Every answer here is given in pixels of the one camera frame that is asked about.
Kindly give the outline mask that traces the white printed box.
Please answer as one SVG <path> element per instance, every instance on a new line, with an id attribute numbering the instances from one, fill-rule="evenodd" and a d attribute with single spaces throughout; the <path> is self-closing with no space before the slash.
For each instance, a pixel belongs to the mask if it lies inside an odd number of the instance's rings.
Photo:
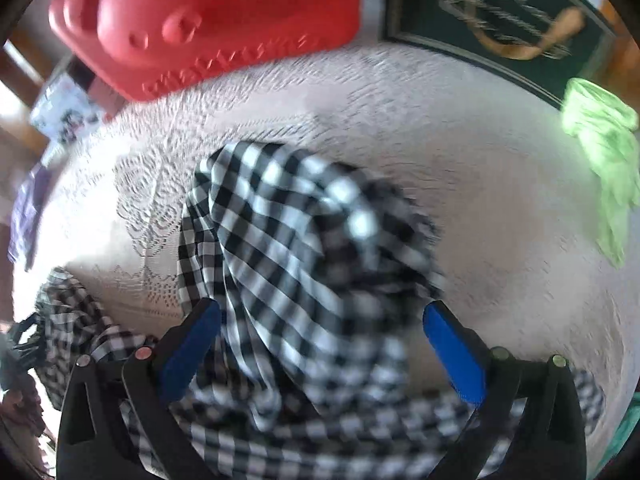
<path id="1" fill-rule="evenodd" d="M 49 79 L 36 99 L 29 122 L 61 144 L 72 144 L 103 125 L 106 113 L 69 72 Z"/>

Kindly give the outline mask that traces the white lace tablecloth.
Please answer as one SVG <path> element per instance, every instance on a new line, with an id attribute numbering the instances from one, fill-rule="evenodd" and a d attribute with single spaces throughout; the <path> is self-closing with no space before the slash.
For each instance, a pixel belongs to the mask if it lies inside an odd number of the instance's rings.
<path id="1" fill-rule="evenodd" d="M 589 370 L 605 411 L 596 468 L 639 378 L 639 218 L 625 262 L 596 236 L 600 184 L 559 112 L 453 58 L 390 44 L 240 70 L 122 110 L 55 171 L 32 266 L 17 263 L 26 318 L 62 266 L 115 321 L 161 335 L 179 321 L 177 244 L 196 165 L 236 140 L 299 145 L 384 174 L 436 224 L 445 300 L 490 344 Z"/>

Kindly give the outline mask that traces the dark green framed picture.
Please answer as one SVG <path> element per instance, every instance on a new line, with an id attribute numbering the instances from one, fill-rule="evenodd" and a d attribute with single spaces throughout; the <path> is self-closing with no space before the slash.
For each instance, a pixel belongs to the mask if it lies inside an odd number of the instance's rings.
<path id="1" fill-rule="evenodd" d="M 451 55 L 554 107 L 599 75 L 616 33 L 588 0 L 386 0 L 385 39 Z"/>

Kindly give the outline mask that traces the purple garment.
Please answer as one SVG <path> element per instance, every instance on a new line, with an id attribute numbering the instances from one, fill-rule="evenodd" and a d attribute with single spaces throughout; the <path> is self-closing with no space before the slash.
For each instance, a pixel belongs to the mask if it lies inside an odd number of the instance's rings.
<path id="1" fill-rule="evenodd" d="M 52 171 L 38 162 L 18 189 L 11 214 L 11 236 L 8 259 L 24 262 L 26 271 L 32 268 L 39 223 L 47 199 Z"/>

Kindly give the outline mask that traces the light green garment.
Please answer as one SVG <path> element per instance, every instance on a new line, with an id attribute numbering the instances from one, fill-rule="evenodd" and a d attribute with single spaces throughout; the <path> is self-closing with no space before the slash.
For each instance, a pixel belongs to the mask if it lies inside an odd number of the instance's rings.
<path id="1" fill-rule="evenodd" d="M 597 244 L 619 268 L 626 259 L 629 215 L 639 207 L 639 115 L 605 88 L 572 78 L 566 85 L 561 122 L 599 179 Z"/>

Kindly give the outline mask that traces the black white checkered garment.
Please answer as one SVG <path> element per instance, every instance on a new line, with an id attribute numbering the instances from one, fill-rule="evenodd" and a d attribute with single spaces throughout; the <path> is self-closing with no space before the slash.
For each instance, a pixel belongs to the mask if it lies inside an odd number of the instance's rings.
<path id="1" fill-rule="evenodd" d="M 183 320 L 215 300 L 221 328 L 168 410 L 213 479 L 431 479 L 474 412 L 423 330 L 442 300 L 433 245 L 431 223 L 367 170 L 260 142 L 198 165 L 178 298 Z M 117 325 L 64 270 L 36 312 L 35 371 L 61 414 L 78 358 L 123 361 L 163 338 Z M 587 437 L 601 391 L 568 368 Z M 129 402 L 119 411 L 142 465 L 167 479 Z"/>

